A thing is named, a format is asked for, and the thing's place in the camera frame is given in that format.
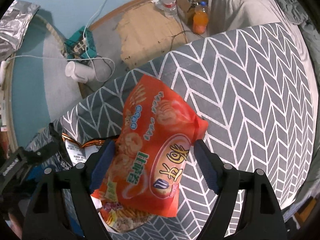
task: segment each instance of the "white cup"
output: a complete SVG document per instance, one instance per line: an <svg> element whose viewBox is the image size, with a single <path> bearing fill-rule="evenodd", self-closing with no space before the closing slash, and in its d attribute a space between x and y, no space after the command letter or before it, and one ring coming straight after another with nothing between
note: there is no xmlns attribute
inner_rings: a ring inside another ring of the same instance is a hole
<svg viewBox="0 0 320 240"><path fill-rule="evenodd" d="M67 77L81 83L87 83L95 78L95 71L92 67L74 61L68 62L65 73Z"/></svg>

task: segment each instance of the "blue wall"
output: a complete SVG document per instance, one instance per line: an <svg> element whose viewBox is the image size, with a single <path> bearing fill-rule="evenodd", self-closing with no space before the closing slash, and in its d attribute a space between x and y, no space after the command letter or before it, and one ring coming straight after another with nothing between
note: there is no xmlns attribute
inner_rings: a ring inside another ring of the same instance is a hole
<svg viewBox="0 0 320 240"><path fill-rule="evenodd" d="M25 1L40 5L41 10L38 13L68 38L87 24L104 0ZM94 21L129 1L131 0L107 0ZM44 35L31 24L17 54L41 56ZM35 133L50 122L44 92L42 60L26 57L16 59L12 80L12 115L19 146L26 146Z"/></svg>

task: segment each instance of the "plastic water bottle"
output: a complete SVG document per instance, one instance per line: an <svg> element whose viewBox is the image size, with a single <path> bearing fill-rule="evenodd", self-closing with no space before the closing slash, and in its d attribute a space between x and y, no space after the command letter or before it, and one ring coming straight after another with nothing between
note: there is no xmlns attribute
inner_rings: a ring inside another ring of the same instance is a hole
<svg viewBox="0 0 320 240"><path fill-rule="evenodd" d="M202 1L195 8L195 15L193 17L193 32L197 34L202 34L207 28L209 22L207 14L207 3Z"/></svg>
<svg viewBox="0 0 320 240"><path fill-rule="evenodd" d="M166 17L173 17L177 15L176 0L161 0L164 7L164 15Z"/></svg>

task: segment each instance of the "orange liquid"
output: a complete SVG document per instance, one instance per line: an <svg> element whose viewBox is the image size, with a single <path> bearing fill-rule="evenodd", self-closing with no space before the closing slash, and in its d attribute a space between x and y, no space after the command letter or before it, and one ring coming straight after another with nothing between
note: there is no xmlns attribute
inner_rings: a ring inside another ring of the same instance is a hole
<svg viewBox="0 0 320 240"><path fill-rule="evenodd" d="M193 17L193 32L197 34L204 33L208 22L208 15L205 12L196 12Z"/></svg>

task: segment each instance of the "patterned fabric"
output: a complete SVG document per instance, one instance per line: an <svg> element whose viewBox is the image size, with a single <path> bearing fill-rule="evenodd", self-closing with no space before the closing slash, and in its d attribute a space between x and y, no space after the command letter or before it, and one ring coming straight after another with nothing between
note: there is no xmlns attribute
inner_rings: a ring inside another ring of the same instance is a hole
<svg viewBox="0 0 320 240"><path fill-rule="evenodd" d="M56 120L55 128L80 143L119 134L124 102L143 74L162 80L209 122L204 142L224 162L245 171L263 169L280 204L297 192L308 173L315 125L308 79L282 24L228 31L171 51L109 82ZM49 140L46 129L28 149L36 150ZM216 197L191 149L177 217L156 217L112 237L195 239ZM235 232L243 198L240 191L227 235Z"/></svg>

